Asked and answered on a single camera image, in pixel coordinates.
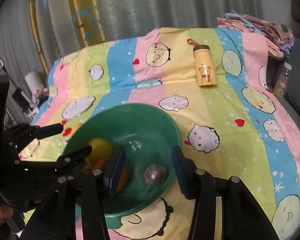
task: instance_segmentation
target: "gray curtain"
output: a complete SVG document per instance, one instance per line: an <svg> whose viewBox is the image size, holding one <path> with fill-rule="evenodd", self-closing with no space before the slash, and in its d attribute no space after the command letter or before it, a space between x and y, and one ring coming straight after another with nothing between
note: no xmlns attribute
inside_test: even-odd
<svg viewBox="0 0 300 240"><path fill-rule="evenodd" d="M262 18L259 0L96 0L107 41L146 35L154 28L213 28L230 9ZM35 0L41 48L48 68L80 49L68 0ZM43 73L33 39L29 0L6 0L0 8L0 57L14 81L29 96L24 76ZM7 106L17 122L26 121L11 99Z"/></svg>

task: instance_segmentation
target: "yellow curtain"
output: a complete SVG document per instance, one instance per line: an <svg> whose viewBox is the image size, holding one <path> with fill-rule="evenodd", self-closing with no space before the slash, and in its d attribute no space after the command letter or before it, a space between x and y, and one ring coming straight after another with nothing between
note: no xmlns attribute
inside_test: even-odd
<svg viewBox="0 0 300 240"><path fill-rule="evenodd" d="M29 8L30 8L30 22L31 22L31 29L32 29L32 35L36 44L37 53L43 68L43 71L48 74L49 69L47 66L47 62L44 58L41 43L40 43L40 37L38 32L38 26L37 26L37 18L35 14L35 0L29 0Z"/></svg>
<svg viewBox="0 0 300 240"><path fill-rule="evenodd" d="M82 48L105 41L96 0L68 0Z"/></svg>

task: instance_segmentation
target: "colorful striped blanket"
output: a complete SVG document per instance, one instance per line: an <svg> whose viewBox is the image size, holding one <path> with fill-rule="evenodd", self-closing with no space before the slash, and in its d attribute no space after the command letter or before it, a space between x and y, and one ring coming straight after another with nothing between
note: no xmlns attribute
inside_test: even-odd
<svg viewBox="0 0 300 240"><path fill-rule="evenodd" d="M189 38L210 46L217 86L197 86ZM63 133L33 141L21 158L56 160L89 117L119 104L154 105L177 123L186 157L215 177L239 176L286 239L300 225L300 132L266 86L267 58L263 36L223 29L162 28L81 49L55 62L50 97L33 122L61 122ZM122 218L111 239L186 239L193 207L175 181Z"/></svg>

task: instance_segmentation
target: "curtain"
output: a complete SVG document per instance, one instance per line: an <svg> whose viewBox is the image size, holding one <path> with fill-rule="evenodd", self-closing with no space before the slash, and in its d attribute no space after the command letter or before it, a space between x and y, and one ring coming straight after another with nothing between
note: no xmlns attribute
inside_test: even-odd
<svg viewBox="0 0 300 240"><path fill-rule="evenodd" d="M262 18L259 0L6 0L0 8L0 57L28 96L24 76L45 82L56 59L103 41L146 35L154 28L213 28L230 9ZM17 122L28 121L12 100Z"/></svg>

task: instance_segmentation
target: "white star print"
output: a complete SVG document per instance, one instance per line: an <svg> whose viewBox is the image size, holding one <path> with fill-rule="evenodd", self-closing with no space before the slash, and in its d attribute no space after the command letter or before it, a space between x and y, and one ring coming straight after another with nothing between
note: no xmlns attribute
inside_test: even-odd
<svg viewBox="0 0 300 240"><path fill-rule="evenodd" d="M275 187L273 188L273 189L275 189L275 192L274 192L274 193L276 193L276 192L280 193L280 189L281 189L281 188L284 188L284 186L280 186L280 185L281 185L281 182L279 183L279 185L277 185L277 184L275 183Z"/></svg>

